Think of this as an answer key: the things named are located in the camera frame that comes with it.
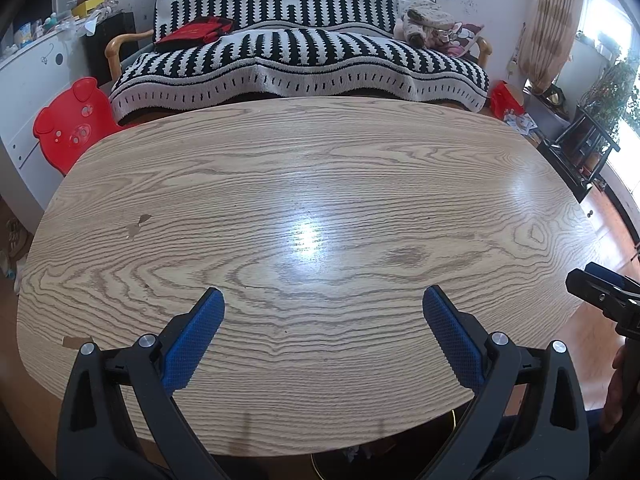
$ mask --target wood grain tabletop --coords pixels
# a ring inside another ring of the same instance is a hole
[[[204,446],[335,449],[470,399],[422,316],[427,286],[544,347],[580,303],[566,274],[598,251],[562,180],[492,118],[372,98],[224,105],[80,158],[35,235],[18,348],[62,398],[65,337],[129,346],[216,286],[225,319],[174,396]]]

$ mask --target metal screw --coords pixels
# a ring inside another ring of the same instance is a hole
[[[564,354],[566,352],[566,345],[562,341],[553,341],[551,346],[559,354]]]
[[[503,346],[509,342],[509,338],[502,332],[494,332],[491,334],[491,341],[493,341],[497,345]]]
[[[84,343],[81,347],[80,347],[80,353],[82,355],[89,355],[91,352],[93,352],[95,349],[95,345],[93,343]]]
[[[156,336],[153,334],[145,334],[140,339],[138,339],[138,344],[142,346],[142,348],[149,348],[153,346],[156,342]]]

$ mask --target black cabinet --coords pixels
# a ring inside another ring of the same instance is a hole
[[[603,146],[601,153],[596,152]],[[543,139],[538,146],[538,151],[562,177],[578,202],[582,202],[593,187],[594,179],[600,176],[612,150],[619,152],[620,146],[580,105],[576,108],[574,122],[558,140]],[[594,152],[597,163],[590,168],[588,161]]]
[[[131,34],[136,31],[136,22],[133,18],[133,12],[119,12],[108,17],[95,27],[93,36],[84,36],[84,51],[89,62],[91,75],[98,80],[98,86],[111,81],[111,72],[109,72],[109,63],[104,57],[104,49],[107,44],[116,36],[121,34]],[[138,42],[131,41],[123,43],[120,48],[120,60],[126,59],[138,51]]]

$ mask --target red bag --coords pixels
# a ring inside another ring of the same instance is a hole
[[[233,20],[220,16],[204,16],[185,23],[175,32],[156,41],[156,52],[172,52],[213,43],[233,29]]]
[[[500,81],[491,92],[491,111],[494,115],[504,120],[504,115],[513,110],[514,115],[522,115],[524,108],[516,101],[515,97],[509,92],[507,83]]]

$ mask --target blue rubber gripper pad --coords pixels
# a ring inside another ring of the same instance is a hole
[[[482,355],[448,304],[432,286],[424,291],[422,312],[458,382],[477,395],[484,385]]]
[[[204,352],[225,317],[225,300],[214,291],[184,327],[164,359],[162,386],[167,395],[189,383]]]
[[[584,267],[584,272],[588,272],[596,278],[600,278],[605,282],[609,282],[612,285],[615,285],[621,290],[625,290],[625,279],[618,273],[613,272],[613,270],[609,270],[606,267],[591,262],[590,264],[587,264],[586,267]]]

